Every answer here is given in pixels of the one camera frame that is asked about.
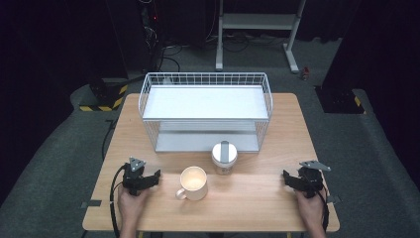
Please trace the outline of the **black base with yellow corner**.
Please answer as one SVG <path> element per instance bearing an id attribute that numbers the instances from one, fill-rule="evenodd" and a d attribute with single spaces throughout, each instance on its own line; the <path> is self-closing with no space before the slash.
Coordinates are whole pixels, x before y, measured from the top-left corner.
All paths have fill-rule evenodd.
<path id="1" fill-rule="evenodd" d="M 360 99 L 351 90 L 316 86 L 315 92 L 325 113 L 365 114 Z"/>

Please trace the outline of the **white metal stand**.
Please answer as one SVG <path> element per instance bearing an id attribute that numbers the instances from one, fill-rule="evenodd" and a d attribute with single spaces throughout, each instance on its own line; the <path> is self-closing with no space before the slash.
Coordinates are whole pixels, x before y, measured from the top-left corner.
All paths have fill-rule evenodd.
<path id="1" fill-rule="evenodd" d="M 217 48 L 215 58 L 215 70 L 223 70 L 223 31 L 224 30 L 275 30 L 289 31 L 289 38 L 282 45 L 290 71 L 300 71 L 292 47 L 295 41 L 297 30 L 302 19 L 303 10 L 307 0 L 300 0 L 295 14 L 242 14 L 225 13 L 224 0 L 219 2 Z"/>

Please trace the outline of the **person's left hand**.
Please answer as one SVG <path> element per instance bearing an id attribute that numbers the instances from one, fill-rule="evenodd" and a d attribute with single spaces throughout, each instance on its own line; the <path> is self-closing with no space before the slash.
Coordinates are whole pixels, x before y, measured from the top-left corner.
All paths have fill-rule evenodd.
<path id="1" fill-rule="evenodd" d="M 144 189 L 139 195 L 131 195 L 127 188 L 122 186 L 118 188 L 118 207 L 122 217 L 122 232 L 136 231 L 149 192 L 149 189 Z"/>

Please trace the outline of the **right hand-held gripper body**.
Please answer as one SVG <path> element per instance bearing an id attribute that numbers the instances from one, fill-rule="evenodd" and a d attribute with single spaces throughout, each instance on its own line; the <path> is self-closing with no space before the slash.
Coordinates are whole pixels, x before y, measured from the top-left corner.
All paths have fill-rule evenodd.
<path id="1" fill-rule="evenodd" d="M 301 162 L 300 166 L 298 174 L 304 181 L 305 197 L 312 198 L 317 191 L 324 187 L 321 172 L 329 172 L 331 168 L 318 161 Z"/>

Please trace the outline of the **cream ceramic mug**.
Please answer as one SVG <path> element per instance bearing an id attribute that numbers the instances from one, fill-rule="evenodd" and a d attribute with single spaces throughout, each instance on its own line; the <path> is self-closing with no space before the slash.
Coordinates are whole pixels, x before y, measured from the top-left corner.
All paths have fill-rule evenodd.
<path id="1" fill-rule="evenodd" d="M 200 167 L 188 167 L 179 178 L 181 188 L 176 192 L 177 199 L 200 200 L 208 192 L 207 174 Z"/>

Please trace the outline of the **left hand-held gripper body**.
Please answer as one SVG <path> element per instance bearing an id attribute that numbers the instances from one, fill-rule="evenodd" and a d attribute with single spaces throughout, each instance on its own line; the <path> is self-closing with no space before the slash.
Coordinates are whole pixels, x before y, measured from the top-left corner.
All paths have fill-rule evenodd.
<path id="1" fill-rule="evenodd" d="M 130 195 L 138 196 L 141 193 L 140 183 L 143 179 L 145 161 L 130 157 L 124 165 L 123 187 Z"/>

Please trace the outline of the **black yellow striped base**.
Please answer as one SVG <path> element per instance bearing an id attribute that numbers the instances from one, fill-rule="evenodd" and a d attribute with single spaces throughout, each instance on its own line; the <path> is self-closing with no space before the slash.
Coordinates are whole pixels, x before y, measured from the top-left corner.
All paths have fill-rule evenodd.
<path id="1" fill-rule="evenodd" d="M 128 89 L 126 83 L 107 83 L 103 79 L 90 83 L 78 107 L 81 111 L 114 111 L 119 108 Z"/>

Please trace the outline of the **white wire shelf rack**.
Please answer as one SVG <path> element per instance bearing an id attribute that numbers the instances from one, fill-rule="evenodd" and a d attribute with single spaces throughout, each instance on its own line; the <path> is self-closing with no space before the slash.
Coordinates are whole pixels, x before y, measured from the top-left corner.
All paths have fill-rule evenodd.
<path id="1" fill-rule="evenodd" d="M 263 72 L 149 73 L 139 99 L 157 152 L 209 152 L 227 141 L 242 153 L 257 153 L 272 110 Z"/>

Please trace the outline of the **person's right hand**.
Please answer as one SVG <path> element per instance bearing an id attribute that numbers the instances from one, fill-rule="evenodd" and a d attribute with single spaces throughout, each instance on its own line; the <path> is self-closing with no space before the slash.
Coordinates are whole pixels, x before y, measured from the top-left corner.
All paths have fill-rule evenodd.
<path id="1" fill-rule="evenodd" d="M 319 195 L 307 198 L 303 191 L 295 192 L 297 204 L 302 221 L 308 231 L 321 230 L 323 231 L 324 218 L 324 199 L 326 192 L 324 189 L 320 191 Z"/>

